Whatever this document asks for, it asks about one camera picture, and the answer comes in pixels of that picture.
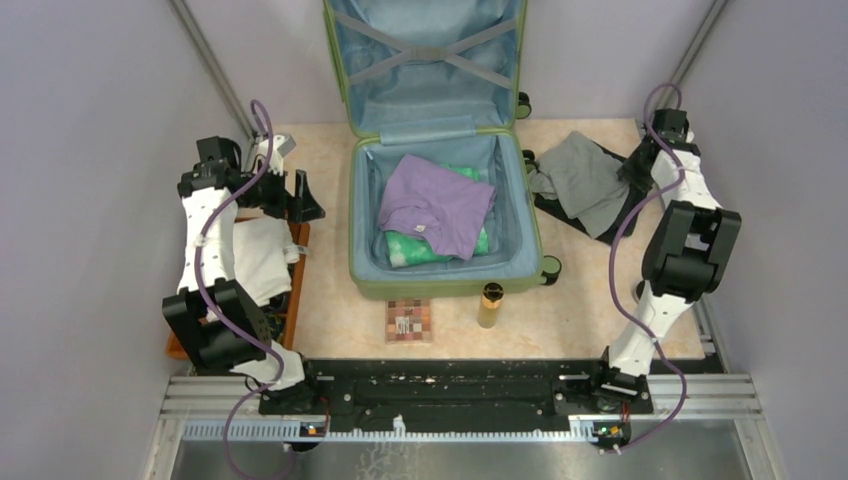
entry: folded clothing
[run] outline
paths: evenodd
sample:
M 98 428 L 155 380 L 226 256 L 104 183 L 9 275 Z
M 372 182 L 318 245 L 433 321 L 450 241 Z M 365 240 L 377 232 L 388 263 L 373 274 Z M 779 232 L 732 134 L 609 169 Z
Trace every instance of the folded clothing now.
M 619 162 L 624 163 L 627 160 L 625 157 L 622 157 L 621 155 L 604 148 L 603 145 L 599 144 L 598 146 L 601 147 L 601 150 L 603 150 L 604 153 L 618 160 Z M 633 207 L 635 207 L 639 202 L 644 200 L 647 196 L 645 192 L 639 190 L 638 188 L 630 188 L 629 190 L 630 192 L 627 194 L 627 200 L 624 201 L 624 206 L 621 207 L 621 211 L 618 212 L 618 216 L 615 217 L 615 221 L 612 222 L 610 228 L 608 228 L 604 233 L 595 237 L 595 240 L 606 243 L 607 245 L 612 245 L 612 241 L 615 237 L 615 234 L 618 233 L 618 229 L 621 227 L 621 224 L 624 223 L 624 219 L 625 217 L 627 217 L 627 214 L 629 214 L 630 211 L 633 210 Z M 536 198 L 533 200 L 533 205 L 535 205 L 536 208 L 538 208 L 539 210 L 564 222 L 566 225 L 569 225 L 571 227 L 576 228 L 577 230 L 580 230 L 583 233 L 586 233 L 586 227 L 583 226 L 583 223 L 579 219 L 568 218 L 568 215 L 565 214 L 565 210 L 562 209 L 562 204 L 559 203 L 559 200 L 556 198 L 556 196 L 554 196 L 553 200 L 549 200 L 545 198 L 544 194 L 536 195 Z M 633 230 L 636 229 L 636 223 L 638 219 L 639 217 L 636 216 L 633 218 L 633 220 L 630 221 L 629 224 L 627 224 L 627 228 L 624 229 L 625 237 L 629 237 L 633 234 Z
M 470 260 L 494 201 L 494 186 L 406 155 L 386 182 L 377 222 L 426 240 L 436 255 Z
M 291 291 L 288 264 L 300 259 L 291 255 L 293 249 L 297 245 L 283 220 L 260 217 L 233 225 L 236 280 L 256 305 L 264 307 L 272 297 Z M 207 319 L 215 318 L 210 311 Z
M 480 172 L 474 168 L 455 167 L 450 164 L 443 164 L 442 167 L 453 170 L 475 182 L 480 180 Z M 436 255 L 430 244 L 427 243 L 427 240 L 413 238 L 398 232 L 386 232 L 386 243 L 389 247 L 389 263 L 394 268 L 411 267 L 413 265 L 421 265 L 422 263 L 447 262 L 453 258 Z M 489 253 L 489 235 L 484 228 L 480 230 L 477 246 L 474 248 L 474 255 L 485 255 L 487 253 Z
M 618 179 L 621 163 L 580 132 L 539 157 L 530 173 L 530 190 L 558 199 L 568 218 L 577 218 L 597 238 L 613 224 L 630 191 Z

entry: green patterned cloth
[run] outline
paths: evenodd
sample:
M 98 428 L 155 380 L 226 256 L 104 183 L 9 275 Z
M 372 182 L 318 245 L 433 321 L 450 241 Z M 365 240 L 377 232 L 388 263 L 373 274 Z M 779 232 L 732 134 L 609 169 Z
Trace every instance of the green patterned cloth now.
M 442 166 L 466 176 L 475 182 L 480 181 L 480 172 L 473 168 L 454 167 L 452 165 Z M 386 232 L 386 242 L 389 244 L 389 263 L 394 268 L 411 267 L 413 265 L 421 265 L 422 263 L 447 262 L 454 258 L 436 255 L 427 240 L 413 238 L 395 231 Z M 487 253 L 489 253 L 489 235 L 484 228 L 480 230 L 477 246 L 474 247 L 474 255 L 484 255 Z

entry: table surface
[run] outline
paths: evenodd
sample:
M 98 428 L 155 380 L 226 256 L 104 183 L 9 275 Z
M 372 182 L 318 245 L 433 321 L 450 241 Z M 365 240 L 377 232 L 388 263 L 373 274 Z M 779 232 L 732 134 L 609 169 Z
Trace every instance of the table surface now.
M 627 156 L 639 143 L 633 119 L 522 120 L 516 132 L 522 148 L 540 155 L 580 131 L 609 150 Z M 544 253 L 563 263 L 559 281 L 504 298 L 497 325 L 477 325 L 479 297 L 437 298 L 431 302 L 431 343 L 387 344 L 386 303 L 367 300 L 348 270 L 348 198 L 353 146 L 348 124 L 279 125 L 297 148 L 286 169 L 304 169 L 309 186 L 327 211 L 311 223 L 309 255 L 300 298 L 294 349 L 310 358 L 595 358 L 627 324 L 610 299 L 609 247 L 536 210 Z M 640 214 L 616 262 L 617 290 L 633 310 L 642 254 L 662 216 L 658 202 Z M 671 358 L 703 358 L 694 317 L 687 312 L 663 341 Z

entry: white towel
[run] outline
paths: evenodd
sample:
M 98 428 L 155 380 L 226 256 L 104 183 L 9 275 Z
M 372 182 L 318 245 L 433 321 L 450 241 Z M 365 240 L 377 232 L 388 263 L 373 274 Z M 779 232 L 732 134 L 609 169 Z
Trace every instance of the white towel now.
M 297 263 L 300 253 L 284 220 L 260 217 L 236 222 L 233 256 L 236 280 L 256 305 L 263 307 L 272 297 L 291 291 L 288 264 Z M 215 318 L 209 312 L 207 319 Z

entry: cable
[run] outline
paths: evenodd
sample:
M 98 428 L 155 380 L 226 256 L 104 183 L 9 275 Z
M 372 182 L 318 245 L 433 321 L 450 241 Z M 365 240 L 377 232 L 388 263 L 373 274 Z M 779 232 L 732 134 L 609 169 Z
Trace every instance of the cable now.
M 627 425 L 630 423 L 630 402 L 621 404 L 621 424 Z
M 648 430 L 645 434 L 632 440 L 630 443 L 623 447 L 617 448 L 616 450 L 607 450 L 607 452 L 621 453 L 644 442 L 652 435 L 668 426 L 668 424 L 671 423 L 672 420 L 674 420 L 674 417 L 676 417 L 677 414 L 680 413 L 680 410 L 683 408 L 683 403 L 686 401 L 686 376 L 683 374 L 682 371 L 680 371 L 679 368 L 674 366 L 674 364 L 668 360 L 668 357 L 665 356 L 665 352 L 663 352 L 659 339 L 657 338 L 656 334 L 654 334 L 654 332 L 651 330 L 651 328 L 624 309 L 624 306 L 621 305 L 621 300 L 619 300 L 618 298 L 618 293 L 615 291 L 615 255 L 618 251 L 618 244 L 621 242 L 622 237 L 624 237 L 624 232 L 627 230 L 628 225 L 630 225 L 630 222 L 632 222 L 633 219 L 636 218 L 636 215 L 643 208 L 645 208 L 645 205 L 659 198 L 662 194 L 670 192 L 671 190 L 674 190 L 675 188 L 680 186 L 680 184 L 683 183 L 683 180 L 685 178 L 683 162 L 680 161 L 680 159 L 677 157 L 677 154 L 674 153 L 674 150 L 662 138 L 660 138 L 656 130 L 654 130 L 653 125 L 651 125 L 651 116 L 648 114 L 648 110 L 650 109 L 651 105 L 651 100 L 653 100 L 654 95 L 656 95 L 657 92 L 661 91 L 664 88 L 674 89 L 675 93 L 677 93 L 677 106 L 675 108 L 680 108 L 680 104 L 683 101 L 683 95 L 680 92 L 680 87 L 670 82 L 661 83 L 660 85 L 657 85 L 657 87 L 654 88 L 650 94 L 648 94 L 648 98 L 645 99 L 645 106 L 642 108 L 642 119 L 645 122 L 645 128 L 648 130 L 648 134 L 651 135 L 651 138 L 653 138 L 654 141 L 657 142 L 660 148 L 662 148 L 662 150 L 671 157 L 671 160 L 674 162 L 674 164 L 677 166 L 678 171 L 680 172 L 680 176 L 677 178 L 677 180 L 671 182 L 671 184 L 669 184 L 668 186 L 663 187 L 658 191 L 645 197 L 644 200 L 642 200 L 635 207 L 633 207 L 633 210 L 631 210 L 630 213 L 627 214 L 627 217 L 624 218 L 624 222 L 622 222 L 621 226 L 618 227 L 618 230 L 615 232 L 615 237 L 612 241 L 612 248 L 610 249 L 609 287 L 610 295 L 612 296 L 612 301 L 615 304 L 615 308 L 617 308 L 622 315 L 624 315 L 628 320 L 636 324 L 637 327 L 641 328 L 645 332 L 645 334 L 648 335 L 648 337 L 654 343 L 654 347 L 656 348 L 657 354 L 660 356 L 660 361 L 662 361 L 663 365 L 665 365 L 669 370 L 676 373 L 677 376 L 680 377 L 680 400 L 678 400 L 677 405 L 674 407 L 674 410 L 672 410 L 666 418 L 664 418 L 659 424 L 655 425 L 652 429 Z
M 250 170 L 253 171 L 256 168 L 256 162 L 259 162 L 259 168 L 262 168 L 262 160 L 265 159 L 265 156 L 261 153 L 257 153 L 256 156 L 253 157 L 253 164 L 250 165 Z
M 260 119 L 259 115 L 256 113 L 257 110 L 259 110 L 262 113 L 262 119 Z M 265 134 L 265 135 L 268 136 L 268 154 L 266 155 L 266 158 L 271 158 L 271 153 L 274 151 L 274 132 L 272 131 L 272 128 L 271 128 L 271 118 L 268 116 L 268 111 L 265 109 L 265 106 L 262 105 L 261 102 L 259 102 L 259 100 L 251 100 L 250 101 L 250 111 L 253 114 L 253 119 L 256 122 L 256 125 L 259 127 L 259 134 L 260 135 Z M 254 175 L 253 178 L 251 178 L 241 188 L 239 188 L 233 194 L 231 194 L 229 197 L 227 197 L 227 199 L 224 200 L 224 202 L 221 203 L 221 205 L 219 205 L 212 212 L 212 215 L 210 215 L 209 218 L 206 219 L 206 223 L 203 224 L 203 228 L 200 229 L 201 240 L 206 238 L 206 234 L 209 232 L 209 229 L 212 228 L 212 224 L 215 223 L 215 220 L 218 218 L 218 216 L 221 215 L 221 212 L 223 212 L 224 209 L 227 208 L 231 203 L 233 203 L 238 197 L 242 196 L 244 194 L 244 192 L 250 190 L 254 185 L 256 185 L 256 182 L 258 182 L 259 179 L 262 178 L 262 175 L 265 175 L 265 172 L 268 171 L 269 165 L 271 165 L 271 162 L 263 163 L 262 167 L 260 167 L 259 171 L 256 173 L 256 175 Z M 230 466 L 230 469 L 232 469 L 233 472 L 235 472 L 237 475 L 239 475 L 240 477 L 242 477 L 244 479 L 247 479 L 247 480 L 264 480 L 264 479 L 261 479 L 260 477 L 250 476 L 250 475 L 244 473 L 243 471 L 241 471 L 236 466 L 235 462 L 233 461 L 233 456 L 230 453 L 230 443 L 229 443 L 230 425 L 233 423 L 233 418 L 235 417 L 236 412 L 238 411 L 238 409 L 242 405 L 244 405 L 244 402 L 248 401 L 250 399 L 250 397 L 257 395 L 257 394 L 260 394 L 260 393 L 264 392 L 265 390 L 268 390 L 268 388 L 270 388 L 273 384 L 277 383 L 277 381 L 283 376 L 283 370 L 285 368 L 284 364 L 283 364 L 283 357 L 281 357 L 271 347 L 263 344 L 262 342 L 260 342 L 256 338 L 254 338 L 252 335 L 250 335 L 246 331 L 239 328 L 238 325 L 236 325 L 235 323 L 233 323 L 232 320 L 227 318 L 227 316 L 224 315 L 224 313 L 218 308 L 218 306 L 212 300 L 212 297 L 209 296 L 209 292 L 206 291 L 206 286 L 205 286 L 206 284 L 203 282 L 203 271 L 200 268 L 202 253 L 203 253 L 203 242 L 201 241 L 197 245 L 197 248 L 195 248 L 195 250 L 194 250 L 194 277 L 195 277 L 195 280 L 197 281 L 197 287 L 198 287 L 198 290 L 200 291 L 200 296 L 203 297 L 203 301 L 206 303 L 206 307 L 212 313 L 214 313 L 215 316 L 218 317 L 218 320 L 220 320 L 224 325 L 226 325 L 227 328 L 232 330 L 233 333 L 235 333 L 239 337 L 247 340 L 254 347 L 256 347 L 256 348 L 262 350 L 263 352 L 265 352 L 266 354 L 270 355 L 274 360 L 277 361 L 277 364 L 279 365 L 279 369 L 277 370 L 276 375 L 274 375 L 274 378 L 271 379 L 271 381 L 269 383 L 262 385 L 261 387 L 257 388 L 256 390 L 251 390 L 251 391 L 247 392 L 247 394 L 245 396 L 241 397 L 239 399 L 239 401 L 236 402 L 236 404 L 233 406 L 233 409 L 230 411 L 230 414 L 227 415 L 227 421 L 224 423 L 224 457 L 227 459 L 227 465 Z M 294 451 L 290 449 L 289 452 L 290 452 L 290 454 L 289 454 L 290 458 L 289 458 L 288 464 L 286 465 L 286 468 L 282 472 L 278 473 L 277 475 L 274 475 L 273 477 L 269 477 L 268 480 L 283 479 L 283 478 L 288 477 L 288 475 L 291 473 L 292 469 L 294 468 L 294 460 L 295 460 Z
M 241 161 L 241 162 L 239 162 L 239 171 L 241 171 L 241 172 L 246 172 L 246 171 L 247 171 L 247 172 L 253 172 L 253 169 L 252 169 L 252 168 L 251 168 L 250 170 L 245 170 L 245 169 L 244 169 L 244 167 L 245 167 L 245 165 L 244 165 L 244 164 L 246 163 L 246 161 L 249 161 L 249 160 L 250 160 L 250 156 L 251 156 L 251 154 L 253 154 L 254 152 L 256 152 L 256 150 L 258 150 L 258 149 L 259 149 L 259 137 L 258 137 L 258 133 L 257 133 L 257 132 L 253 132 L 253 135 L 254 135 L 254 136 L 253 136 L 253 138 L 250 140 L 250 146 L 247 148 L 247 152 L 245 153 L 244 158 L 242 159 L 242 161 Z
M 262 384 L 259 383 L 259 380 L 257 380 L 256 377 L 251 377 L 250 375 L 245 375 L 244 376 L 244 388 L 246 388 L 248 391 L 253 390 L 252 388 L 250 388 L 250 384 L 247 383 L 248 380 L 253 380 L 253 382 L 256 384 L 257 389 L 262 386 Z
M 235 147 L 235 150 L 236 150 L 236 163 L 239 166 L 239 171 L 241 171 L 241 167 L 242 167 L 242 165 L 241 165 L 241 163 L 242 163 L 241 162 L 241 147 L 239 147 L 238 143 L 236 143 L 236 142 L 233 142 L 233 146 Z
M 324 411 L 324 436 L 326 437 L 330 433 L 330 400 L 326 397 L 321 397 L 321 401 L 327 406 Z

